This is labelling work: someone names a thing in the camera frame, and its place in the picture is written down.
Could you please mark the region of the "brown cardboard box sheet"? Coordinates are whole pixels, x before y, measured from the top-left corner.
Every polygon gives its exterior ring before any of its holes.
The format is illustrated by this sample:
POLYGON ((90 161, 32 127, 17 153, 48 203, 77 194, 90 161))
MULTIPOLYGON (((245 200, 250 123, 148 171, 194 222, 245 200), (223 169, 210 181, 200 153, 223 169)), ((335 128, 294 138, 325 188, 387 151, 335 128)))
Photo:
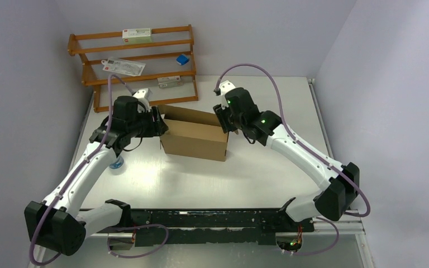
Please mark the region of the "brown cardboard box sheet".
POLYGON ((160 136, 166 154, 225 161, 228 133, 213 113, 169 105, 158 106, 168 130, 160 136))

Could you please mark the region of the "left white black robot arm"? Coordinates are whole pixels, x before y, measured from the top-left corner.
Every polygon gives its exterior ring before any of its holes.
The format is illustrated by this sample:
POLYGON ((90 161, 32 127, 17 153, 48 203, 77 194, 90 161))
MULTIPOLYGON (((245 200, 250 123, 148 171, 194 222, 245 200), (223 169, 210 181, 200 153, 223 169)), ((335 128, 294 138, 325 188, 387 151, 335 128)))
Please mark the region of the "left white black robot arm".
POLYGON ((141 97, 118 97, 63 181, 43 201, 31 201, 25 208, 31 247, 39 245, 71 256, 98 231, 130 229, 134 222, 127 203, 110 199, 98 208, 80 209, 99 177, 117 162, 132 138, 159 137, 167 130, 158 107, 141 97))

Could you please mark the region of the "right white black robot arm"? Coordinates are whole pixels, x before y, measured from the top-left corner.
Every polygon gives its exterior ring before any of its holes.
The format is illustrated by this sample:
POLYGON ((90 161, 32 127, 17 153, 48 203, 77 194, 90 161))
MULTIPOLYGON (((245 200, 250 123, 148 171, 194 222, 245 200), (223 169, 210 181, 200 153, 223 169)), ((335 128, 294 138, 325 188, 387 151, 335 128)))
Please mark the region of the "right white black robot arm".
POLYGON ((249 139, 272 149, 305 172, 318 186, 312 194, 288 201, 279 216, 285 231, 293 231, 307 218, 322 216, 338 221, 358 196, 351 183, 358 184, 360 170, 350 162, 338 162, 295 135, 272 111, 259 111, 250 93, 242 88, 221 86, 214 90, 221 102, 213 110, 225 133, 237 130, 249 139))

